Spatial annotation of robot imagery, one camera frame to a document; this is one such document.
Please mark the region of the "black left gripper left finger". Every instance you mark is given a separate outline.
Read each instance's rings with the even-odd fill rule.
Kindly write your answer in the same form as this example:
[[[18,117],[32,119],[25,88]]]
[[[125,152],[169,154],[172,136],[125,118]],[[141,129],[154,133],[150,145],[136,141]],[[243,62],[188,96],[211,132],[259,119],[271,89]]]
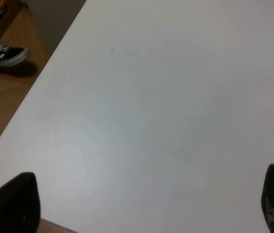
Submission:
[[[20,173],[0,187],[0,233],[35,233],[40,218],[34,173]]]

